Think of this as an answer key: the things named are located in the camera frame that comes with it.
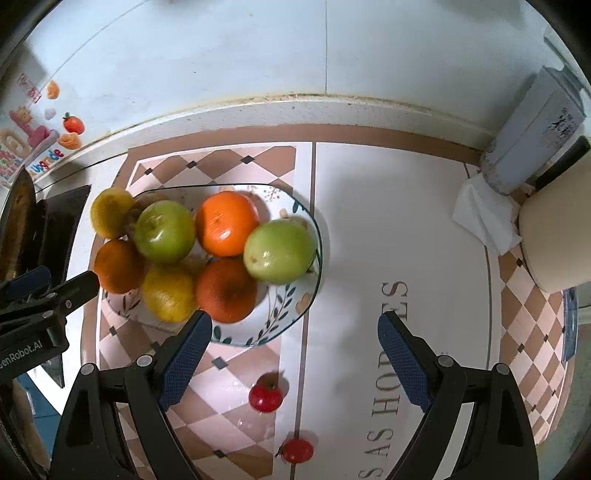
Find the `green fruit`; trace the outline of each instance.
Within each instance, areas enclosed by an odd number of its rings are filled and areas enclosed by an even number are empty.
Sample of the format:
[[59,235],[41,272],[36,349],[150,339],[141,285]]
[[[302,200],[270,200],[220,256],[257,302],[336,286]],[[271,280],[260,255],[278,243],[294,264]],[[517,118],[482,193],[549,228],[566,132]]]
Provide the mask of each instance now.
[[291,283],[308,270],[316,241],[294,220],[273,220],[254,229],[244,247],[250,275],[273,285]]
[[191,212],[172,200],[147,207],[135,224],[134,242],[148,260],[172,264],[186,257],[195,243]]

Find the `tissue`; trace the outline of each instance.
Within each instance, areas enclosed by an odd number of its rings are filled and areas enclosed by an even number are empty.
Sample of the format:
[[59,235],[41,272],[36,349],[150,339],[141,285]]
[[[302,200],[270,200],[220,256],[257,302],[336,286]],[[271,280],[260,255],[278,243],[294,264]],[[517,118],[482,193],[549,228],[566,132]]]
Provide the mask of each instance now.
[[515,205],[495,192],[480,173],[463,183],[452,218],[503,255],[521,242],[513,224]]

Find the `orange fruit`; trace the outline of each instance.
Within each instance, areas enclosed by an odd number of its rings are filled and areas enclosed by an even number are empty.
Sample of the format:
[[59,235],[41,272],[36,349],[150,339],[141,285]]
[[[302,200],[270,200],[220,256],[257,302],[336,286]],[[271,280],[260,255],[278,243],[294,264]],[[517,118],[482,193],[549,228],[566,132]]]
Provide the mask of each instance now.
[[144,258],[135,245],[125,240],[110,240],[96,253],[93,271],[100,286],[109,293],[126,293],[139,288],[144,278]]
[[217,257],[241,255],[248,235],[258,225],[256,207],[248,197],[237,192],[210,196],[195,216],[199,243]]
[[220,323],[246,318],[256,304],[256,280],[241,258],[222,258],[210,263],[195,284],[199,308]]

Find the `diamond pattern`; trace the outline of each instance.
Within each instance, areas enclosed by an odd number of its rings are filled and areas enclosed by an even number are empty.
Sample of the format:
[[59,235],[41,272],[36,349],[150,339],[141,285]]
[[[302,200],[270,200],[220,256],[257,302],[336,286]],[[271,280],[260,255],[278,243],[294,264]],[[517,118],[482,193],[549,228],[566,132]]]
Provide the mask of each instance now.
[[532,280],[519,246],[499,257],[501,291],[500,360],[510,366],[528,407],[537,443],[550,431],[565,374],[562,358],[563,294],[542,292]]
[[[128,190],[135,195],[161,186],[252,182],[269,183],[291,193],[295,161],[296,148],[291,146],[246,145],[179,153],[139,161]],[[154,342],[161,345],[172,334],[120,317],[106,300],[101,310],[101,368],[128,365],[152,350]],[[179,442],[204,479],[272,475],[275,414],[254,411],[248,404],[248,391],[262,374],[278,370],[280,351],[280,339],[253,349],[209,345],[190,388],[167,412]],[[129,407],[122,405],[119,415],[138,473],[153,479]]]

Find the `cherry tomato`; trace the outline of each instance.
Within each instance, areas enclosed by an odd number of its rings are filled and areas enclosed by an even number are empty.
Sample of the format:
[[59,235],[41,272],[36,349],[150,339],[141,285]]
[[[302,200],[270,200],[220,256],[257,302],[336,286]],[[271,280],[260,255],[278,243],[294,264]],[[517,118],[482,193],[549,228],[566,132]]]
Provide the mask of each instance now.
[[288,463],[304,463],[314,455],[314,447],[304,439],[290,439],[281,446],[280,453]]
[[274,381],[259,379],[248,393],[248,403],[256,411],[271,413],[277,410],[283,403],[283,393]]
[[75,133],[78,135],[82,135],[85,130],[82,120],[77,116],[70,115],[68,112],[64,115],[64,128],[69,131],[69,133]]

